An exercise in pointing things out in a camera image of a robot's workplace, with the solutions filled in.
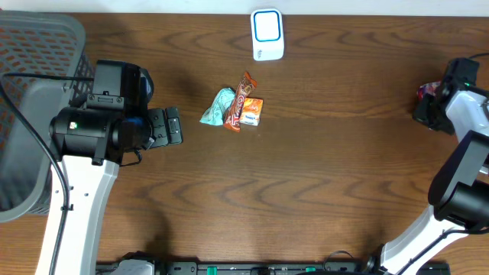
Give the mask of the small orange snack pack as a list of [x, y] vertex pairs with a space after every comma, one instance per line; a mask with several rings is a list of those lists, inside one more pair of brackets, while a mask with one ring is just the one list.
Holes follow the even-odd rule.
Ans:
[[261, 120], [261, 111], [264, 101], [262, 99], [246, 98], [241, 111], [240, 123], [258, 126]]

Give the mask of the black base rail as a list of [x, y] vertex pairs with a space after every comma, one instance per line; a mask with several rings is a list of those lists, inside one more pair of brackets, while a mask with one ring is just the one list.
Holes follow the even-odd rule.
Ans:
[[[97, 264], [95, 274], [115, 274], [120, 264]], [[302, 273], [320, 274], [372, 274], [362, 273], [360, 264], [354, 261], [328, 262], [326, 268], [320, 263], [307, 264], [198, 264], [195, 262], [173, 262], [158, 264], [152, 274], [163, 275], [292, 275]], [[448, 264], [425, 264], [416, 274], [450, 275]]]

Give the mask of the purple pantyliner pack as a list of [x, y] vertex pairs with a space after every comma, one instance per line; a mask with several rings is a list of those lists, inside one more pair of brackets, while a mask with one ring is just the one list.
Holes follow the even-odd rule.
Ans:
[[436, 96], [436, 89], [440, 86], [441, 82], [429, 82], [421, 85], [416, 93], [418, 101], [422, 101], [425, 95]]

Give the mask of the white barcode scanner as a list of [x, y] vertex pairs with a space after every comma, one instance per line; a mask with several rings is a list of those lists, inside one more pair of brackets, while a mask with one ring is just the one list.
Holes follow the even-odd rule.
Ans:
[[251, 13], [251, 38], [255, 61], [279, 60], [285, 51], [282, 14], [275, 8]]

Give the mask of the grey plastic basket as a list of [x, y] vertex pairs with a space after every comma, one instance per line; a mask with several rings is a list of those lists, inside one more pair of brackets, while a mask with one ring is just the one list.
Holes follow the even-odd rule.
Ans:
[[[1, 13], [1, 85], [46, 144], [49, 123], [62, 108], [80, 107], [95, 69], [85, 52], [86, 32], [68, 15]], [[12, 110], [1, 104], [1, 221], [46, 215], [50, 161]]]

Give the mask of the brown orange chocolate bar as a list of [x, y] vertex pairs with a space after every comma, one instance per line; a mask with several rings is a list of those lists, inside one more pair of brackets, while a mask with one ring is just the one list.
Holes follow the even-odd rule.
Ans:
[[257, 82], [251, 78], [249, 72], [245, 72], [240, 83], [238, 84], [233, 102], [226, 112], [224, 120], [225, 128], [235, 132], [239, 132], [241, 130], [240, 117], [245, 100], [256, 87]]

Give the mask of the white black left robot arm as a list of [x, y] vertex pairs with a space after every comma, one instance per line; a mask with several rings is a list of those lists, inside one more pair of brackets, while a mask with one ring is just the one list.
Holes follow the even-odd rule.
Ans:
[[180, 144], [180, 114], [155, 108], [125, 117], [114, 110], [64, 108], [50, 126], [60, 155], [52, 164], [50, 212], [36, 272], [94, 274], [109, 194], [131, 150]]

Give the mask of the mint green wipes pack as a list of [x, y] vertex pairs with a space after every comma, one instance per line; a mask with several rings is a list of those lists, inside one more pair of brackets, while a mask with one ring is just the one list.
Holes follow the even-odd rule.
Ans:
[[211, 106], [203, 113], [199, 121], [211, 126], [223, 126], [225, 113], [230, 108], [234, 98], [235, 92], [233, 89], [221, 89], [215, 96]]

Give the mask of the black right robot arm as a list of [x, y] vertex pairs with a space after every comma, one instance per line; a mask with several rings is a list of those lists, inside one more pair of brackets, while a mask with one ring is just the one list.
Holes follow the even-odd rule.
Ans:
[[405, 232], [381, 247], [369, 272], [415, 274], [451, 243], [488, 232], [488, 93], [466, 85], [445, 107], [458, 146], [429, 188], [429, 205]]

